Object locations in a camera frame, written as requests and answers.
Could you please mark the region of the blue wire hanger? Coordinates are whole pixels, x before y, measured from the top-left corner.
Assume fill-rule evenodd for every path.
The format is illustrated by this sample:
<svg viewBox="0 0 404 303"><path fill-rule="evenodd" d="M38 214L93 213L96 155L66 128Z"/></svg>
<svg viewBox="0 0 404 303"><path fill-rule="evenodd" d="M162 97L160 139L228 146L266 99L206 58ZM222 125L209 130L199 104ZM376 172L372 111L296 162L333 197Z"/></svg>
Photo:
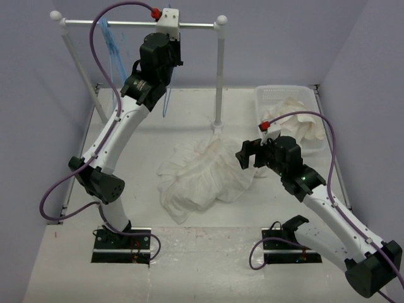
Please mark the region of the blue wire hanger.
<svg viewBox="0 0 404 303"><path fill-rule="evenodd" d="M170 85L167 87L167 91L166 91L165 98L164 98L164 101L163 101L163 110L162 110L162 117L163 117L163 118L165 118L166 115L167 115L167 111L168 111L168 108L169 108L169 102L170 102L171 92L172 92L172 85L170 84Z"/></svg>

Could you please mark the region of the white skirt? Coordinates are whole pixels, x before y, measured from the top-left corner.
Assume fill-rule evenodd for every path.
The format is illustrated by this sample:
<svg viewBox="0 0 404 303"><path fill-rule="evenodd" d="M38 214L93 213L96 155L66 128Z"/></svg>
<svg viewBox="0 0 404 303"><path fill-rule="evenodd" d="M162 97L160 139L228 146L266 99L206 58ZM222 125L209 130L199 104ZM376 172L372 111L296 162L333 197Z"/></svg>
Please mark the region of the white skirt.
<svg viewBox="0 0 404 303"><path fill-rule="evenodd" d="M175 223L184 223L194 212L205 212L216 200L233 203L253 180L268 176L268 170L253 167L253 161L241 169L235 157L241 147L242 140L224 135L174 147L173 155L157 169L157 188L160 204Z"/></svg>

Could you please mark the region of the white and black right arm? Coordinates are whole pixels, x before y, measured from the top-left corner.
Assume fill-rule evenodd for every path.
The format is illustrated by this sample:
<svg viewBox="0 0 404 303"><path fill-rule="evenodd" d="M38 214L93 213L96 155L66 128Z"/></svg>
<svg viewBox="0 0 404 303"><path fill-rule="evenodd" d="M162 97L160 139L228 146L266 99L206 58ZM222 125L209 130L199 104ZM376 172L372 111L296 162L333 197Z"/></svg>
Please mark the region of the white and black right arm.
<svg viewBox="0 0 404 303"><path fill-rule="evenodd" d="M296 216L284 223L282 242L289 248L312 249L345 274L351 287L365 298L372 297L400 274L402 248L370 231L332 193L330 185L303 163L300 146L290 136L262 143L244 141L235 154L242 169L267 166L280 176L284 189L310 208L331 229L322 232L308 219Z"/></svg>

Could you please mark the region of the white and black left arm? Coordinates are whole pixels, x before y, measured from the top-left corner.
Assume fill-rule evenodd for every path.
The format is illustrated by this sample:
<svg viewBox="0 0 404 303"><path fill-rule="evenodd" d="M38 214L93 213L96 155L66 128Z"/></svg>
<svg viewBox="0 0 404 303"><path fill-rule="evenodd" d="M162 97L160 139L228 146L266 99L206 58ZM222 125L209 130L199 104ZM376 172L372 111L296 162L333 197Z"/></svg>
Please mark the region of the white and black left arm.
<svg viewBox="0 0 404 303"><path fill-rule="evenodd" d="M125 182L114 175L119 157L135 129L167 91L175 67L181 66L181 35L151 33L140 46L140 58L121 89L121 101L93 146L68 163L76 180L100 203L100 214L118 248L131 240L131 223L121 194Z"/></svg>

